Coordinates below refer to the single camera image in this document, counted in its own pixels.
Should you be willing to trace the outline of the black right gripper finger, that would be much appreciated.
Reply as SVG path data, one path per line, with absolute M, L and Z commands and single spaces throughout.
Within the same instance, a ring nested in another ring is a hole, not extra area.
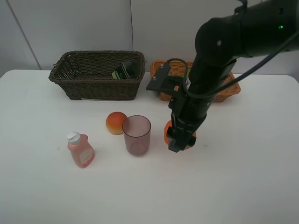
M 192 137 L 189 139 L 187 143 L 187 147 L 193 147 L 196 142 L 196 133 L 193 133 Z
M 166 132 L 166 138 L 168 139 L 168 149 L 178 153 L 184 151 L 184 146 L 178 141 L 177 131 L 174 127 L 168 127 Z

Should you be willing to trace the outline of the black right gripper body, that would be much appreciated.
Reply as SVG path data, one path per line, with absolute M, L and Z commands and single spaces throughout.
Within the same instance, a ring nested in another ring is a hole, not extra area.
M 194 135 L 206 119 L 207 110 L 214 101 L 215 95 L 194 98 L 184 91 L 168 91 L 168 95 L 171 96 L 169 108 L 172 123 L 168 135 Z

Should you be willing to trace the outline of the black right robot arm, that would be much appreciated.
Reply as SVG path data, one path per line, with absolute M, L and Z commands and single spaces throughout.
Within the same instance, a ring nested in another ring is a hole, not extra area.
M 233 15 L 204 23 L 196 34 L 196 57 L 190 72 L 173 79 L 177 94 L 169 104 L 169 149 L 179 152 L 195 144 L 194 133 L 206 119 L 216 95 L 230 86 L 226 78 L 238 58 L 264 56 L 246 72 L 249 75 L 278 53 L 298 48 L 296 0 L 268 0 L 251 7 L 242 1 Z

